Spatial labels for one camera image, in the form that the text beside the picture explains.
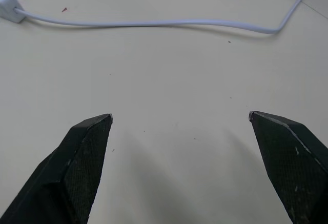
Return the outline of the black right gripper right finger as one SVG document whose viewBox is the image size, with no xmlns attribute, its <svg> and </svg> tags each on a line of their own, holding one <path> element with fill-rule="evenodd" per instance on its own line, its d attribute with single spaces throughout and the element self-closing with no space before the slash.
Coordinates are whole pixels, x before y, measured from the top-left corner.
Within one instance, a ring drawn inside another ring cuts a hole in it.
<svg viewBox="0 0 328 224">
<path fill-rule="evenodd" d="M 267 175 L 293 224 L 328 224 L 328 148 L 303 124 L 249 113 Z"/>
</svg>

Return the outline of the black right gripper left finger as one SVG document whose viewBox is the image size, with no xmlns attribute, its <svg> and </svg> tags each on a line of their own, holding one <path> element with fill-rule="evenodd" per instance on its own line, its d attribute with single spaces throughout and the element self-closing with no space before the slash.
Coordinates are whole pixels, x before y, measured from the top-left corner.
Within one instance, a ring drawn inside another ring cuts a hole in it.
<svg viewBox="0 0 328 224">
<path fill-rule="evenodd" d="M 74 125 L 28 178 L 0 224 L 87 224 L 103 170 L 111 114 Z"/>
</svg>

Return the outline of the white power strip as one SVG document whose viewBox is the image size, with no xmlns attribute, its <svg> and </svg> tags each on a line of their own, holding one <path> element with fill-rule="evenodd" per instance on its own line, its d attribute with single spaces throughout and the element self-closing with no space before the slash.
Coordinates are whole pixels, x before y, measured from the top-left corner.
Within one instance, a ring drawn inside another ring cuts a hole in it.
<svg viewBox="0 0 328 224">
<path fill-rule="evenodd" d="M 15 9 L 23 10 L 18 0 L 0 0 L 0 18 L 13 23 L 20 23 L 25 19 L 25 16 L 17 13 Z"/>
</svg>

